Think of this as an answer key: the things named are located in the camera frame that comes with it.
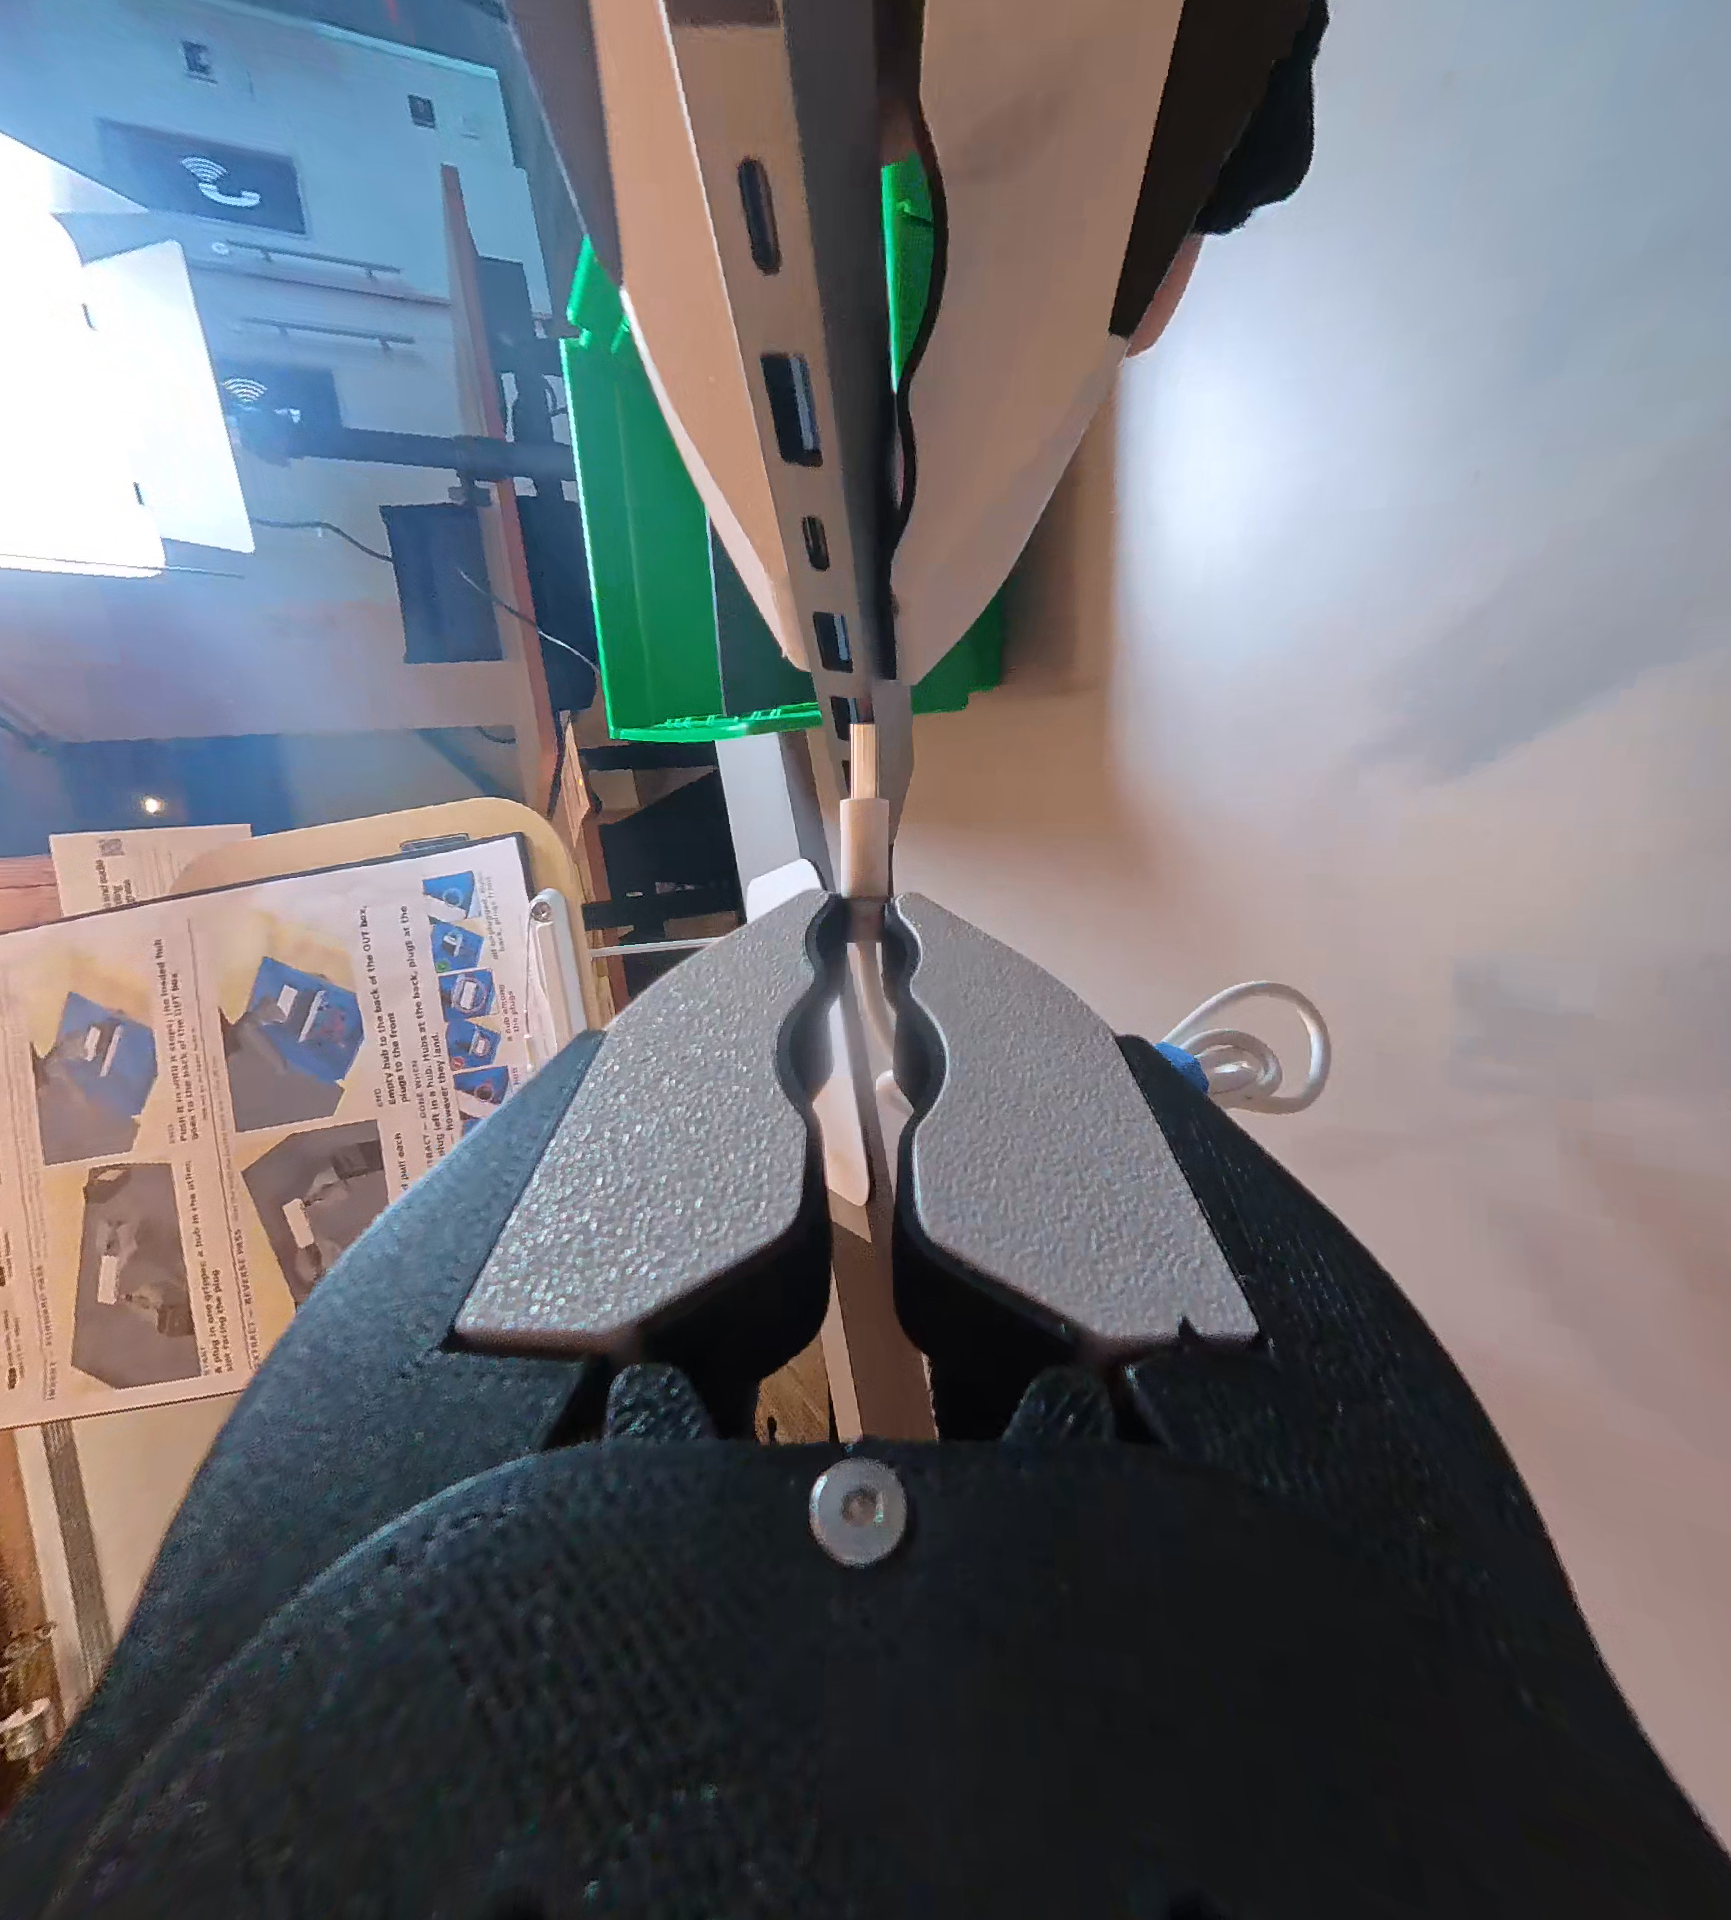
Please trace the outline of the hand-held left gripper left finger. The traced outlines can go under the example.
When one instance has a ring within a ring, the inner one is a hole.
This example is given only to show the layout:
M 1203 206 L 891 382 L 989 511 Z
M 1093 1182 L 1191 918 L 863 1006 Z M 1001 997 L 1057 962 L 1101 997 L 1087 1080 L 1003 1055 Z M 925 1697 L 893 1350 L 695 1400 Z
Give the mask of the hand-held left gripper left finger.
M 465 1350 L 667 1364 L 751 1405 L 813 1343 L 841 949 L 839 902 L 805 891 L 611 1023 L 453 1321 Z

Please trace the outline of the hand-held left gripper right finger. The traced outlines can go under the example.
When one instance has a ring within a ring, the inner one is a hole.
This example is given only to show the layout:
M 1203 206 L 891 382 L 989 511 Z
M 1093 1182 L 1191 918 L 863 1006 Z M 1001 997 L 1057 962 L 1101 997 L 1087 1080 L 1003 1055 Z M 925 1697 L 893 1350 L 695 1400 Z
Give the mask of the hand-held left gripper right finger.
M 1107 1023 L 927 896 L 883 923 L 895 1069 L 893 1298 L 949 1374 L 1117 1367 L 1259 1323 Z

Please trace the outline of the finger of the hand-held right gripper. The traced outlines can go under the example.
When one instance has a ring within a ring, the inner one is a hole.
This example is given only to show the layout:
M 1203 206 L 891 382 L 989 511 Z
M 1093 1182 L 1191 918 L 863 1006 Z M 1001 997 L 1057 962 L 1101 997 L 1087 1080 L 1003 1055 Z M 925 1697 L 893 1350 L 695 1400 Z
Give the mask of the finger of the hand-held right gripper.
M 1111 315 L 1181 10 L 925 4 L 943 279 L 905 393 L 891 597 L 909 683 L 1003 586 L 1123 361 Z
M 517 3 L 509 18 L 573 206 L 733 577 L 809 678 L 765 446 L 765 269 L 803 267 L 783 4 Z

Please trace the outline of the grey usb hub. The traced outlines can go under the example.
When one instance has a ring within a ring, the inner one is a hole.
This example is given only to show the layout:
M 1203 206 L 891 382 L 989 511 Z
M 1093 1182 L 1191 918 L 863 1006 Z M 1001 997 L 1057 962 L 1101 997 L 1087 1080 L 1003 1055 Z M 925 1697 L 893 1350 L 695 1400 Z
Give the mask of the grey usb hub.
M 871 4 L 665 4 L 759 480 L 711 474 L 847 783 L 887 678 L 891 382 Z

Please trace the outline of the green plastic bin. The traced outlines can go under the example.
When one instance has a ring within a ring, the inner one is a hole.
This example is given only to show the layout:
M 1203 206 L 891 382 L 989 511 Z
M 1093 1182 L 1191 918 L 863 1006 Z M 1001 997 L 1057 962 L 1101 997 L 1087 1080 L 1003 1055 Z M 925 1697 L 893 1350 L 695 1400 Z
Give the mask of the green plastic bin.
M 879 172 L 891 393 L 919 341 L 933 222 L 917 152 Z M 723 554 L 637 355 L 617 284 L 581 241 L 561 342 L 595 661 L 613 739 L 701 747 L 821 727 Z M 965 711 L 1005 668 L 1003 591 L 913 686 L 915 715 Z

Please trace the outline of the wifi icon sign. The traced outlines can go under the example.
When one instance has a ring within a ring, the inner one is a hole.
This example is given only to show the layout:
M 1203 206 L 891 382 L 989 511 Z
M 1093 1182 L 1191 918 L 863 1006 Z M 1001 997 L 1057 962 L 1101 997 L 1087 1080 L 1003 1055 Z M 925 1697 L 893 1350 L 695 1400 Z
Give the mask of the wifi icon sign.
M 215 367 L 215 387 L 231 431 L 311 435 L 345 425 L 335 374 L 323 367 L 225 358 Z

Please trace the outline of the wooden desk divider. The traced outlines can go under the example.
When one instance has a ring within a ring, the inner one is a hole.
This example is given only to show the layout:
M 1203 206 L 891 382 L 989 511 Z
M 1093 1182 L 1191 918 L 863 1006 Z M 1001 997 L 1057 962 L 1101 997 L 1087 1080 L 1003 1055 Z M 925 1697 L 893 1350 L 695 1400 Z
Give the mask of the wooden desk divider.
M 469 454 L 501 457 L 505 441 L 503 389 L 493 367 L 493 334 L 487 322 L 479 253 L 469 229 L 461 179 L 453 165 L 439 167 L 445 225 L 447 302 L 455 358 L 455 387 Z M 503 657 L 511 664 L 515 741 L 525 804 L 543 819 L 557 810 L 563 745 L 553 711 L 543 641 L 531 597 L 529 568 L 517 511 L 515 480 L 483 465 L 465 474 L 477 496 L 477 525 L 485 551 L 487 585 Z

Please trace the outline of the phone icon sign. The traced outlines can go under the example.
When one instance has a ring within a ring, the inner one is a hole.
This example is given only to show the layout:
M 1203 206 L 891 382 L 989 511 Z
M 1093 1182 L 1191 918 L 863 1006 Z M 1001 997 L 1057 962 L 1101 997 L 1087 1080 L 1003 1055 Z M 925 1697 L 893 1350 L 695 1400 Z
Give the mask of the phone icon sign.
M 301 179 L 289 156 L 100 116 L 104 179 L 159 215 L 303 237 Z

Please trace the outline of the black box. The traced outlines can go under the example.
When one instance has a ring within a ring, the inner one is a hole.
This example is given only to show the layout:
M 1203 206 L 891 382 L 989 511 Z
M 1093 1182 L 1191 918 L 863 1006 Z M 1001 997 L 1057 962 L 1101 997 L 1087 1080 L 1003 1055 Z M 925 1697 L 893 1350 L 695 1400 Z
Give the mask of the black box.
M 405 664 L 503 661 L 477 511 L 463 502 L 409 502 L 385 504 L 379 516 Z

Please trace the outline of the printed instruction sheet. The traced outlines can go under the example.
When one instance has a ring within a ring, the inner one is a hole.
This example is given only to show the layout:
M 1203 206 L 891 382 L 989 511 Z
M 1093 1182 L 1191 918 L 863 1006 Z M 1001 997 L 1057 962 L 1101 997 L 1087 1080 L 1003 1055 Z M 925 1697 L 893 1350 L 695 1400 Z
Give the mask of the printed instruction sheet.
M 525 843 L 0 934 L 0 1431 L 235 1392 L 527 1075 Z

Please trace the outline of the small printed paper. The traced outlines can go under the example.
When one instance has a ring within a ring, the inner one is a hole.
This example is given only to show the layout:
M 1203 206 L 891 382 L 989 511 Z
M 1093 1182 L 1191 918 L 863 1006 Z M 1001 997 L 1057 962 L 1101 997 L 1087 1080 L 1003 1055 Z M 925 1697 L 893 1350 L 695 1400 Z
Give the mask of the small printed paper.
M 205 853 L 249 837 L 245 825 L 56 832 L 50 853 L 62 918 L 163 901 Z

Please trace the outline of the computer monitor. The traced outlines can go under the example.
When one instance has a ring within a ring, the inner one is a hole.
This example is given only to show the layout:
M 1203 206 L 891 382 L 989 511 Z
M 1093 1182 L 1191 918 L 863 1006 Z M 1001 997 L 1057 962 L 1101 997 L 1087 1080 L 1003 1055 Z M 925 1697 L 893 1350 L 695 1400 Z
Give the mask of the computer monitor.
M 253 529 L 185 254 L 0 132 L 0 570 L 145 580 Z

